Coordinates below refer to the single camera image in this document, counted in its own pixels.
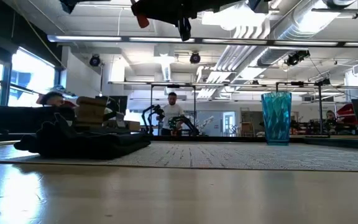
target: gray rug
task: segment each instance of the gray rug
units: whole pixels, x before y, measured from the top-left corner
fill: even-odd
[[[247,143],[162,143],[111,161],[14,157],[0,163],[76,164],[199,169],[358,171],[358,150],[291,144],[267,146]]]

